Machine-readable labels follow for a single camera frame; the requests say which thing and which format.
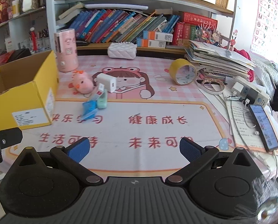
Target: yellow tape roll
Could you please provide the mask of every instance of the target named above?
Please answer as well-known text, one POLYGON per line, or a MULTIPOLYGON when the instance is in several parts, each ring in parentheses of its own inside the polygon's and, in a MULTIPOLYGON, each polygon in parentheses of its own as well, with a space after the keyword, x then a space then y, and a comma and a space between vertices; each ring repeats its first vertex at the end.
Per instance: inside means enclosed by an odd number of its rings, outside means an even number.
POLYGON ((170 65, 169 74, 177 85, 183 86, 195 80, 197 71, 189 61, 185 59, 176 59, 170 65))

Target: pink humidifier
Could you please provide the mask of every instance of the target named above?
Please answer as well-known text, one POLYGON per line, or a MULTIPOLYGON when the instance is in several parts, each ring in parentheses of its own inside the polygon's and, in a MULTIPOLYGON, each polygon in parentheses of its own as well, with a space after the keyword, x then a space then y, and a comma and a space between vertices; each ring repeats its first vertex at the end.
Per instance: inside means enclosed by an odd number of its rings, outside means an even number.
POLYGON ((68 72, 75 70, 78 64, 77 46, 74 29, 64 29, 54 33, 58 70, 68 72))

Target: qr code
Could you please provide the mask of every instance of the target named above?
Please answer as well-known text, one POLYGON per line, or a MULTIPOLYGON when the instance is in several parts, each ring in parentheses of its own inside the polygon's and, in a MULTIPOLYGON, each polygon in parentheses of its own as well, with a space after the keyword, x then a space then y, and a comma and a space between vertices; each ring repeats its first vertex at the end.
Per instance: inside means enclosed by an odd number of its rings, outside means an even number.
POLYGON ((165 35, 165 40, 171 40, 172 39, 172 35, 165 35))
POLYGON ((160 48, 165 48, 165 42, 164 41, 159 41, 159 47, 160 48))

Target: pink checkered pattern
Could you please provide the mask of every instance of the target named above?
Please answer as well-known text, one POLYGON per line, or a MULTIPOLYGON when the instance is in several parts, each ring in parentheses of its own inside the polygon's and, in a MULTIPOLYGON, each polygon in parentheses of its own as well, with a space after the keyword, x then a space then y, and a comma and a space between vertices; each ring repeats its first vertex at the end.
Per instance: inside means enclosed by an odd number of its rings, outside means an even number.
MULTIPOLYGON (((155 91, 155 94, 150 98, 153 100, 175 100, 175 101, 199 101, 209 105, 227 138, 233 142, 233 137, 230 135, 229 124, 223 116, 216 110, 216 108, 208 101, 208 99, 199 91, 198 87, 192 82, 186 86, 178 86, 171 79, 167 72, 173 60, 150 58, 150 57, 136 57, 133 60, 109 58, 104 55, 86 55, 78 56, 79 67, 77 70, 84 70, 89 75, 102 71, 105 67, 137 67, 141 72, 144 72, 149 77, 149 82, 155 91)), ((59 73, 59 87, 57 93, 57 100, 71 100, 84 99, 86 95, 77 93, 74 88, 69 88, 68 85, 72 80, 72 72, 59 73)))

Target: metal bolt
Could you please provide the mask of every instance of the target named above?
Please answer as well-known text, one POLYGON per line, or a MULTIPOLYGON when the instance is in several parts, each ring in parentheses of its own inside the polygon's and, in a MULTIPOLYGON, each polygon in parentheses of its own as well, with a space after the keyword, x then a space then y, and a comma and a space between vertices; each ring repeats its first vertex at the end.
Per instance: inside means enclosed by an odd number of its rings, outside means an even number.
POLYGON ((168 177, 168 180, 172 183, 179 183, 183 181, 183 178, 179 175, 171 175, 168 177))
POLYGON ((88 183, 97 183, 97 182, 99 182, 101 180, 101 178, 99 177, 99 176, 96 176, 96 175, 91 175, 91 176, 88 176, 87 178, 86 178, 86 181, 88 182, 88 183))

